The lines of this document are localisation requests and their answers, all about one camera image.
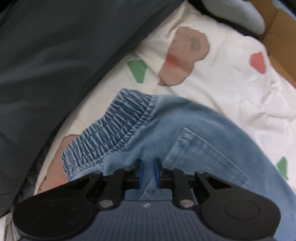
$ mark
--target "ribbed gray panel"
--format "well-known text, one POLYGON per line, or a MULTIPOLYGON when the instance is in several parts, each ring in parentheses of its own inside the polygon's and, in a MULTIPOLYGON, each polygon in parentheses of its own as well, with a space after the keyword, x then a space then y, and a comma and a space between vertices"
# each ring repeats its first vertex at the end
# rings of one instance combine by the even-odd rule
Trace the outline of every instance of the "ribbed gray panel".
POLYGON ((100 212, 86 231, 67 241, 230 240, 217 236, 193 211, 178 209, 171 201, 123 201, 117 209, 100 212))

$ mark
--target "silver screw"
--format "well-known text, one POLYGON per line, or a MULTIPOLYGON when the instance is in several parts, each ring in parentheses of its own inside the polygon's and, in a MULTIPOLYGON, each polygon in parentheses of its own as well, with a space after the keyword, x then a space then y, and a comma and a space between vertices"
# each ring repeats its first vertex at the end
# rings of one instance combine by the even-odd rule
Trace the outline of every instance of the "silver screw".
POLYGON ((114 205, 113 202, 109 199, 102 200, 99 202, 99 204, 102 208, 110 208, 114 205))
POLYGON ((183 199, 180 201, 180 205, 185 208, 193 207, 194 201, 192 201, 190 199, 183 199))

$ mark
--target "red shape print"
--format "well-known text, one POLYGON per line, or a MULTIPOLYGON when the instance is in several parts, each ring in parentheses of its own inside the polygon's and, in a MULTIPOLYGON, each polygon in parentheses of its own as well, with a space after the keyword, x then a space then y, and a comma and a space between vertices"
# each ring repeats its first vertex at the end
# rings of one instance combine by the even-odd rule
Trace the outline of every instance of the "red shape print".
POLYGON ((263 53, 254 53, 250 56, 250 65, 256 69, 259 73, 266 73, 266 66, 263 58, 263 53))
POLYGON ((176 56, 168 53, 165 57, 165 62, 163 63, 164 68, 176 68, 178 67, 179 60, 176 56))

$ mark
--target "jeans pocket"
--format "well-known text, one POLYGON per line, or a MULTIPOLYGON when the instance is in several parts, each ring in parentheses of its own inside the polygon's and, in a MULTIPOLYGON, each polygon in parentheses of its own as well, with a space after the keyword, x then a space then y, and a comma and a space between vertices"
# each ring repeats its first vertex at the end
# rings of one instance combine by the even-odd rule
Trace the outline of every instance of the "jeans pocket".
MULTIPOLYGON (((245 186, 248 181, 247 175, 235 164, 235 160, 230 160, 223 154, 223 150, 215 148, 210 140, 203 139, 187 128, 183 129, 171 147, 163 160, 163 166, 180 169, 189 175, 196 171, 207 172, 238 186, 245 186)), ((167 191, 157 189, 155 180, 152 179, 140 199, 159 200, 170 197, 167 191)))

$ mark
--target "bear ear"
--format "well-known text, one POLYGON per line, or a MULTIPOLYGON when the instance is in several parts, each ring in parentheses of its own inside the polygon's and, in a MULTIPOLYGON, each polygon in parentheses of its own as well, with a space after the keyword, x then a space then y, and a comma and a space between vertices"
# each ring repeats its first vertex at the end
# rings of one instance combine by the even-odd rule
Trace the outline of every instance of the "bear ear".
POLYGON ((205 34, 190 29, 190 59, 192 62, 204 59, 210 50, 210 44, 205 34))

